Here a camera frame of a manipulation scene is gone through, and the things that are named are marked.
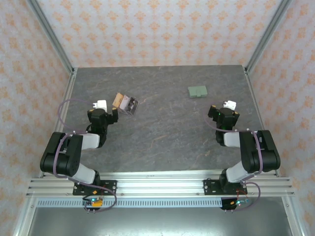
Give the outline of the green card holder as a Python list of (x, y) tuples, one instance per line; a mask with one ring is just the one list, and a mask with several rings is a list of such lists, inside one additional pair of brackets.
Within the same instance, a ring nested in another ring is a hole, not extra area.
[(206, 86), (192, 86), (188, 87), (189, 97), (190, 98), (199, 98), (207, 96)]

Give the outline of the pink card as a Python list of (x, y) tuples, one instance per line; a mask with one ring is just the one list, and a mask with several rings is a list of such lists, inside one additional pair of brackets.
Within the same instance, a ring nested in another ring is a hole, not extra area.
[(121, 112), (126, 114), (126, 110), (127, 110), (128, 105), (129, 105), (129, 102), (130, 102), (130, 97), (127, 95), (124, 95), (122, 98), (122, 101), (119, 105), (119, 109)]

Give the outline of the dark clear card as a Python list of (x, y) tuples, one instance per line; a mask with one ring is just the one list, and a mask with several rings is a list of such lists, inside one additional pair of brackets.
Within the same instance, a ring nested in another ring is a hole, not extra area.
[(138, 104), (139, 104), (138, 100), (136, 100), (134, 97), (130, 97), (125, 107), (125, 113), (129, 116), (133, 116), (136, 112)]

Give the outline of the circuit board with blue light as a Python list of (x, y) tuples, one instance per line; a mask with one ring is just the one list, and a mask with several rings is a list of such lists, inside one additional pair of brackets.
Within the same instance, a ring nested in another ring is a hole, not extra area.
[(224, 211), (233, 211), (237, 207), (249, 203), (249, 199), (222, 198), (221, 209)]

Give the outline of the circuit board with yellow connector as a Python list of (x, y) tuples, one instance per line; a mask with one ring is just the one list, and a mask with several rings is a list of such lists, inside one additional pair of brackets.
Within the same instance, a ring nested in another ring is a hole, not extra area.
[(100, 197), (90, 198), (90, 196), (84, 196), (82, 200), (83, 208), (87, 213), (96, 213), (103, 206), (103, 199), (101, 199)]

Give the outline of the grey metal shelf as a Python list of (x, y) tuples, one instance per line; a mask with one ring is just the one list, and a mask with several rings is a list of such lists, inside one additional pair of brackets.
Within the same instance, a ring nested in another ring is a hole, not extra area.
[(28, 236), (292, 236), (273, 204), (224, 213), (219, 208), (38, 208)]

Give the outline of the aluminium side rail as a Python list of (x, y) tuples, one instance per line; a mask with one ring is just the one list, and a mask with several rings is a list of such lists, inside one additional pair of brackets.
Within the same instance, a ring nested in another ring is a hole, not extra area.
[(40, 170), (41, 170), (41, 175), (43, 176), (45, 173), (49, 174), (54, 174), (53, 173), (53, 167), (54, 167), (54, 162), (55, 162), (55, 157), (56, 154), (59, 155), (60, 150), (58, 150), (58, 146), (60, 144), (60, 140), (64, 137), (64, 128), (70, 131), (73, 131), (74, 128), (66, 128), (66, 126), (69, 126), (69, 124), (66, 124), (66, 116), (67, 116), (67, 111), (68, 107), (70, 104), (70, 99), (77, 75), (77, 68), (74, 69), (73, 73), (69, 77), (69, 82), (66, 87), (65, 95), (62, 99), (62, 102), (59, 104), (57, 108), (57, 123), (56, 127), (54, 129), (54, 132), (52, 133), (48, 144), (45, 148), (45, 151), (43, 153), (43, 156), (40, 160)]
[(255, 172), (253, 175), (255, 177), (258, 177), (260, 174), (266, 174), (266, 173), (273, 173), (273, 175), (275, 175), (276, 177), (279, 177), (279, 174), (277, 172), (277, 170), (270, 170), (268, 172), (264, 172), (263, 171), (263, 153), (262, 151), (264, 150), (263, 147), (263, 137), (261, 135), (258, 135), (258, 131), (263, 131), (264, 130), (264, 125), (262, 123), (262, 118), (261, 118), (261, 114), (258, 108), (258, 103), (253, 91), (253, 86), (251, 84), (250, 81), (250, 77), (249, 75), (245, 74), (245, 69), (244, 69), (244, 76), (245, 76), (245, 80), (247, 82), (247, 86), (248, 86), (248, 91), (249, 91), (249, 97), (245, 99), (245, 104), (247, 105), (247, 103), (249, 102), (249, 108), (246, 108), (246, 112), (248, 112), (248, 118), (246, 121), (246, 124), (248, 125), (247, 128), (250, 130), (253, 130), (253, 132), (255, 132), (255, 135), (257, 136), (258, 139), (258, 145), (259, 145), (259, 151), (258, 151), (258, 160), (260, 161), (259, 163), (259, 167), (258, 167), (258, 171)]

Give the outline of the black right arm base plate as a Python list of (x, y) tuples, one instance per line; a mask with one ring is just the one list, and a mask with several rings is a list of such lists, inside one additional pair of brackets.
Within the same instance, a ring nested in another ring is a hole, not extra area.
[(203, 180), (203, 190), (204, 195), (246, 195), (248, 193), (240, 183), (221, 183), (218, 179), (209, 178)]

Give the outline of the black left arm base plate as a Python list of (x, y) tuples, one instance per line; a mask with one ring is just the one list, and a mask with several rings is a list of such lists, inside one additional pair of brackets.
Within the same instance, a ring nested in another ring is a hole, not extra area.
[[(100, 180), (99, 186), (110, 189), (114, 193), (117, 190), (117, 181), (116, 180)], [(92, 188), (82, 184), (74, 184), (72, 194), (74, 196), (109, 196), (111, 195), (107, 190)]]

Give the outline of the aluminium cross rail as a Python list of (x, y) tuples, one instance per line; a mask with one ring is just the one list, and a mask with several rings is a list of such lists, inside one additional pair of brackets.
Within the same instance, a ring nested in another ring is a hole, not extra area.
[[(116, 172), (101, 173), (104, 180), (116, 180), (118, 197), (204, 197), (203, 180), (219, 178), (220, 170), (188, 170), (161, 172)], [(294, 196), (295, 189), (288, 177), (279, 177), (275, 171), (260, 174), (250, 181), (258, 184), (247, 185), (248, 196), (262, 197)], [(27, 190), (27, 197), (70, 197), (74, 184), (66, 179), (44, 174), (33, 178)]]

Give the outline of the aluminium corner post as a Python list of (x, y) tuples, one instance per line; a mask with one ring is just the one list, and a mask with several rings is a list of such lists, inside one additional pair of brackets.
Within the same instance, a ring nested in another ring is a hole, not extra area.
[(30, 6), (31, 10), (37, 17), (39, 24), (42, 26), (46, 36), (48, 37), (50, 43), (52, 44), (53, 48), (55, 49), (57, 55), (59, 56), (63, 66), (65, 69), (72, 74), (74, 71), (74, 67), (72, 66), (68, 56), (66, 55), (63, 46), (61, 45), (60, 41), (58, 40), (51, 24), (49, 23), (44, 11), (42, 10), (38, 0), (26, 0), (28, 5)]
[(249, 75), (253, 71), (254, 66), (258, 62), (258, 59), (262, 55), (265, 47), (267, 46), (269, 40), (271, 39), (271, 36), (275, 32), (279, 23), (281, 22), (291, 2), (292, 0), (281, 0), (277, 10), (275, 11), (273, 17), (269, 21), (269, 24), (267, 25), (267, 28), (263, 33), (258, 45), (256, 46), (248, 64), (244, 67), (246, 75)]

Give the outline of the aluminium lower frame post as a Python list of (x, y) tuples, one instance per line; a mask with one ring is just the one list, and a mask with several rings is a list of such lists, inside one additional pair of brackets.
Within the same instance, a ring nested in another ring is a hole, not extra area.
[(298, 223), (297, 215), (293, 208), (291, 197), (282, 197), (282, 201), (283, 201), (283, 206), (287, 215), (287, 219), (288, 219), (292, 236), (303, 236), (299, 223)]
[(13, 236), (28, 236), (37, 202), (38, 199), (36, 197), (26, 198), (18, 217)]

